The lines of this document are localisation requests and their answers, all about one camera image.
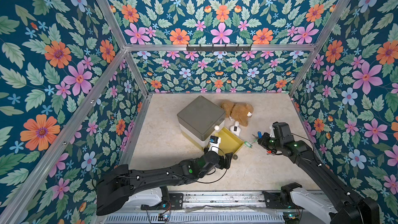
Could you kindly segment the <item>yellow bottom drawer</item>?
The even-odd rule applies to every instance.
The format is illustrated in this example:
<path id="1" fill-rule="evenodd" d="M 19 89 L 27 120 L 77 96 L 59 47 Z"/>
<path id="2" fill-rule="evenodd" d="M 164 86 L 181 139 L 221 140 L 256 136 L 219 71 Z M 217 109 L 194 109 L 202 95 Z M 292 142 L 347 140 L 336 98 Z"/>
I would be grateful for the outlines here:
<path id="1" fill-rule="evenodd" d="M 215 136 L 221 139 L 219 148 L 224 153 L 234 153 L 237 154 L 239 150 L 244 146 L 244 142 L 232 133 L 227 128 L 222 128 L 219 131 L 215 131 Z"/>

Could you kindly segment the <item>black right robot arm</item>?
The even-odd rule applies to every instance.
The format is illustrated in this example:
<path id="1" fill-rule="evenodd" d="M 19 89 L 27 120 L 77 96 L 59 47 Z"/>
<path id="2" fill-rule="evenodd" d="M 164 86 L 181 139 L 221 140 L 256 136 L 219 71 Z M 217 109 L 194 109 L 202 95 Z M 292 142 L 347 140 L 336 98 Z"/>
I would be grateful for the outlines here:
<path id="1" fill-rule="evenodd" d="M 302 169 L 328 197 L 324 201 L 309 193 L 299 183 L 281 187 L 279 202 L 284 207 L 301 207 L 325 224 L 378 224 L 378 203 L 362 197 L 333 174 L 314 150 L 304 141 L 295 141 L 290 127 L 285 122 L 275 122 L 270 133 L 263 133 L 258 144 L 268 153 L 290 159 Z"/>

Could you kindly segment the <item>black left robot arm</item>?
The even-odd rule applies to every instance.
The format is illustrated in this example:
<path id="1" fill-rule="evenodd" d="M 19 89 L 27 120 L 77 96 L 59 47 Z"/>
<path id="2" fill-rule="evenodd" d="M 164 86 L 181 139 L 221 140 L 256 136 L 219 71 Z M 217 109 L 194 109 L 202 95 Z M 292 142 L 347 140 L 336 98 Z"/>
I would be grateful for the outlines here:
<path id="1" fill-rule="evenodd" d="M 154 170 L 130 170 L 120 165 L 105 174 L 96 186 L 97 216 L 105 216 L 120 210 L 129 197 L 145 190 L 166 186 L 198 183 L 213 169 L 228 170 L 234 153 L 219 155 L 208 151 L 195 159 L 182 160 L 178 164 Z"/>

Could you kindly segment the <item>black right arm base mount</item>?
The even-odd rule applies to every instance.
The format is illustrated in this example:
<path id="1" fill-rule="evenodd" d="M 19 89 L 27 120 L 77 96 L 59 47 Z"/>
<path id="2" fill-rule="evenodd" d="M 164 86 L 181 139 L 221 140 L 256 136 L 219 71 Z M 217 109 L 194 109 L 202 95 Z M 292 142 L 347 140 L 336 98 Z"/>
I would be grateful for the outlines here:
<path id="1" fill-rule="evenodd" d="M 271 209 L 293 209 L 296 205 L 291 198 L 291 192 L 296 188 L 301 188 L 298 183 L 290 183 L 281 187 L 279 192 L 262 191 L 265 205 Z"/>

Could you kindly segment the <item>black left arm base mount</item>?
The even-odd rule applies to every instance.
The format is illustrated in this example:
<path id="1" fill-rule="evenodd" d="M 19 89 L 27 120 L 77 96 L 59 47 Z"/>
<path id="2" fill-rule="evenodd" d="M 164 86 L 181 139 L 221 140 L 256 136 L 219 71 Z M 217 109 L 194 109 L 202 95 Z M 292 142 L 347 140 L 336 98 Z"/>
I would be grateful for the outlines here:
<path id="1" fill-rule="evenodd" d="M 170 193 L 166 187 L 146 190 L 140 195 L 144 197 L 141 210 L 180 210 L 183 206 L 184 194 Z"/>

